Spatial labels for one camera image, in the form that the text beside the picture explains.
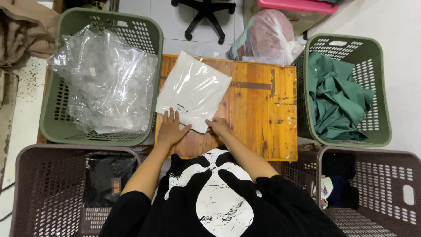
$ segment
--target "basket handle hole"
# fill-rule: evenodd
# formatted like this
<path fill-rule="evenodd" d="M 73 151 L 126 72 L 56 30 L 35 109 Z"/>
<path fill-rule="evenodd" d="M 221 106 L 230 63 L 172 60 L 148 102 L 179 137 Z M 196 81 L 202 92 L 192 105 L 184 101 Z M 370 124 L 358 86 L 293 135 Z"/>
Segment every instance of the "basket handle hole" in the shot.
<path fill-rule="evenodd" d="M 332 41 L 329 43 L 329 45 L 332 46 L 345 46 L 347 44 L 347 42 L 345 41 Z"/>
<path fill-rule="evenodd" d="M 117 21 L 117 25 L 114 25 L 114 24 L 113 24 L 115 21 L 108 20 L 108 22 L 109 22 L 109 24 L 110 24 L 110 25 L 112 25 L 112 26 L 122 26 L 122 27 L 128 27 L 128 26 L 129 26 L 129 25 L 127 24 L 127 22 L 125 22 L 125 21 Z"/>
<path fill-rule="evenodd" d="M 414 205 L 414 188 L 409 185 L 403 186 L 403 201 L 408 205 Z"/>
<path fill-rule="evenodd" d="M 90 141 L 112 141 L 111 139 L 89 139 Z"/>

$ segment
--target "plastic bag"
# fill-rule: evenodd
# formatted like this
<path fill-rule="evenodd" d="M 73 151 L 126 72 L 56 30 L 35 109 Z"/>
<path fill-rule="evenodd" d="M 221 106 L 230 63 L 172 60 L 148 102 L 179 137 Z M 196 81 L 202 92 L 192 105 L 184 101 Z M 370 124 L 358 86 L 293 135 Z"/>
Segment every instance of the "plastic bag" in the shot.
<path fill-rule="evenodd" d="M 158 96 L 156 112 L 179 111 L 180 123 L 206 133 L 232 78 L 182 51 Z"/>
<path fill-rule="evenodd" d="M 278 10 L 267 9 L 250 19 L 226 56 L 231 60 L 290 65 L 303 49 L 294 40 L 288 18 Z"/>
<path fill-rule="evenodd" d="M 144 133 L 154 94 L 157 56 L 137 50 L 115 30 L 87 26 L 64 36 L 49 63 L 70 86 L 69 115 L 89 132 Z"/>
<path fill-rule="evenodd" d="M 138 162 L 128 153 L 97 151 L 86 158 L 86 183 L 83 192 L 85 207 L 112 207 Z"/>

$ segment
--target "person's left hand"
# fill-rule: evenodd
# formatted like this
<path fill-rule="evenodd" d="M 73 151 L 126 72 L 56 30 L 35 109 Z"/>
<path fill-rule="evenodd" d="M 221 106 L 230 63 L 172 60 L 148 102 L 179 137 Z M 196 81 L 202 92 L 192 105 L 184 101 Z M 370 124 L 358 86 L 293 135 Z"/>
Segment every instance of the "person's left hand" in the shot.
<path fill-rule="evenodd" d="M 170 117 L 168 117 L 168 111 L 165 111 L 159 131 L 158 143 L 171 147 L 181 140 L 192 128 L 192 125 L 189 124 L 180 131 L 179 123 L 180 116 L 178 111 L 175 112 L 175 118 L 174 109 L 172 107 L 170 108 Z"/>

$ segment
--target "beige cloth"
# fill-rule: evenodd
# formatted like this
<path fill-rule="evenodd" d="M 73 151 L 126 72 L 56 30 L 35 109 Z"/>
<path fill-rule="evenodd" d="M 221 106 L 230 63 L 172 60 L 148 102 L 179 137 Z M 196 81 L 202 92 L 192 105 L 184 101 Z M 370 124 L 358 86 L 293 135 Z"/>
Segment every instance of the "beige cloth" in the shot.
<path fill-rule="evenodd" d="M 35 0 L 0 0 L 0 67 L 11 67 L 25 52 L 48 58 L 55 49 L 59 14 Z"/>

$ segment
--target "wooden table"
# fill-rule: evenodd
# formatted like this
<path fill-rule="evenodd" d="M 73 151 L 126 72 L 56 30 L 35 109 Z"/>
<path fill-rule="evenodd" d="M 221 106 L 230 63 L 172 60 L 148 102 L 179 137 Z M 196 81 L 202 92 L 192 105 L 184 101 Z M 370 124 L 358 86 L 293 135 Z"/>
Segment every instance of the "wooden table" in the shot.
<path fill-rule="evenodd" d="M 177 55 L 163 56 L 160 88 L 177 58 Z M 296 161 L 296 68 L 223 59 L 204 59 L 203 62 L 232 77 L 215 117 L 225 118 L 233 133 L 267 161 Z M 162 115 L 157 115 L 155 143 L 161 123 Z M 211 134 L 191 130 L 168 155 L 176 153 L 190 159 L 219 145 L 221 143 Z"/>

